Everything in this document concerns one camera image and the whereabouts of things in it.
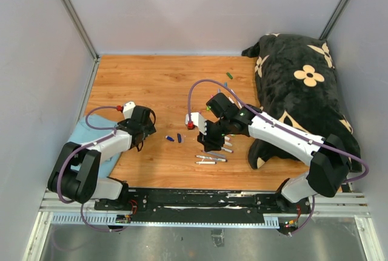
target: wooden board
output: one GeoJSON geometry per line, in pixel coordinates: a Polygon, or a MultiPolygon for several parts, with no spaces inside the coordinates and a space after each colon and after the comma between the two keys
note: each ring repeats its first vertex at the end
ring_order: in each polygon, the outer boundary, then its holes
{"type": "MultiPolygon", "coordinates": [[[[196,141],[198,130],[187,130],[187,94],[190,86],[203,78],[227,82],[246,103],[256,104],[253,81],[254,59],[225,56],[103,56],[86,112],[97,106],[122,105],[134,101],[156,113],[157,132],[144,142],[141,152],[131,150],[121,155],[111,177],[127,180],[130,186],[154,188],[258,189],[272,191],[289,177],[307,170],[302,163],[273,158],[253,170],[247,161],[252,138],[232,138],[233,154],[227,163],[198,165],[202,145],[196,141]],[[229,79],[226,72],[233,75],[229,79]],[[169,142],[169,135],[185,135],[185,142],[169,142]]],[[[218,86],[199,84],[193,92],[192,111],[206,112],[206,102],[218,86]]],[[[99,110],[110,120],[122,120],[114,110],[99,110]]]]}

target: blue cloth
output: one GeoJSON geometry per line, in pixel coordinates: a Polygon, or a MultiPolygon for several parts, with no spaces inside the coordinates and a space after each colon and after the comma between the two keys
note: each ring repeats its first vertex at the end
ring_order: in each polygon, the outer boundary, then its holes
{"type": "MultiPolygon", "coordinates": [[[[89,116],[89,123],[92,126],[98,126],[98,127],[114,127],[117,124],[116,122],[107,120],[106,118],[100,117],[97,114],[93,114],[89,116]]],[[[69,141],[72,141],[77,144],[81,144],[88,141],[93,141],[97,138],[101,138],[107,134],[110,134],[111,132],[112,132],[111,130],[91,129],[86,125],[85,117],[83,117],[77,123],[72,135],[69,138],[69,141]]],[[[121,153],[114,155],[112,158],[106,160],[100,165],[99,171],[98,171],[98,177],[106,178],[110,175],[117,161],[119,160],[120,154],[121,153]]],[[[72,166],[72,169],[75,171],[78,171],[79,168],[80,166],[77,166],[77,167],[72,166]]]]}

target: white wall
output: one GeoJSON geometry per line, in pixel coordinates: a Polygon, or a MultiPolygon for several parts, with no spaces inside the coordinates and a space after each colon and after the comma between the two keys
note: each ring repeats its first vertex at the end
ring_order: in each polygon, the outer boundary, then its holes
{"type": "Polygon", "coordinates": [[[20,261],[92,59],[60,0],[0,6],[0,259],[20,261]]]}
{"type": "Polygon", "coordinates": [[[344,101],[370,173],[367,197],[388,257],[388,0],[351,0],[329,37],[344,101]]]}
{"type": "Polygon", "coordinates": [[[339,0],[72,0],[101,53],[233,54],[268,32],[318,37],[339,0]]]}

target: marker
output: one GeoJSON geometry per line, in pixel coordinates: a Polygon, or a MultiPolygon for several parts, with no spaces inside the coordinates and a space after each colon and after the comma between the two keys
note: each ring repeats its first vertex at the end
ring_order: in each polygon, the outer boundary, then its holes
{"type": "Polygon", "coordinates": [[[228,160],[223,159],[223,158],[213,158],[213,157],[202,156],[202,155],[196,155],[196,157],[200,158],[200,159],[215,160],[215,161],[219,161],[219,162],[228,162],[228,160]]]}
{"type": "Polygon", "coordinates": [[[217,157],[220,157],[220,158],[226,158],[226,156],[225,156],[225,155],[223,155],[223,154],[219,154],[219,153],[214,153],[214,152],[205,152],[205,151],[202,151],[202,153],[206,153],[206,154],[209,154],[209,155],[217,156],[217,157]]]}
{"type": "Polygon", "coordinates": [[[195,162],[196,164],[217,164],[216,161],[200,161],[200,162],[195,162]]]}
{"type": "Polygon", "coordinates": [[[228,152],[228,153],[233,153],[232,150],[227,149],[226,147],[221,147],[221,150],[223,150],[223,151],[225,151],[225,152],[228,152]]]}

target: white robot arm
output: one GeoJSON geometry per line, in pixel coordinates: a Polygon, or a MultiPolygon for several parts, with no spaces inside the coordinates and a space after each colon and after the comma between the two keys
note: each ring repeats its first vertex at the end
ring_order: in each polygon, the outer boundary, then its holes
{"type": "Polygon", "coordinates": [[[110,135],[89,143],[68,142],[63,146],[48,180],[49,190],[57,192],[59,173],[66,159],[76,149],[89,145],[89,148],[82,149],[71,157],[61,179],[61,194],[80,203],[85,203],[90,199],[116,200],[124,197],[123,187],[128,187],[128,185],[111,178],[98,178],[99,165],[112,156],[133,147],[140,151],[145,138],[156,132],[156,117],[151,109],[136,106],[132,101],[123,105],[122,113],[124,120],[117,124],[110,135]],[[71,170],[71,165],[81,165],[81,167],[76,172],[71,170]]]}
{"type": "MultiPolygon", "coordinates": [[[[198,141],[204,145],[206,152],[221,150],[224,144],[223,135],[243,134],[273,144],[310,167],[309,172],[285,180],[278,188],[280,207],[287,205],[287,202],[296,203],[315,194],[333,197],[350,171],[349,159],[314,144],[324,143],[344,151],[342,141],[334,135],[325,139],[319,135],[307,134],[255,109],[261,113],[261,117],[258,117],[245,107],[238,109],[223,93],[215,95],[207,105],[219,118],[216,123],[206,120],[197,112],[191,113],[191,122],[199,129],[198,141]],[[295,134],[302,135],[309,141],[304,141],[295,134]]],[[[186,115],[186,124],[188,123],[189,117],[186,115]]]]}

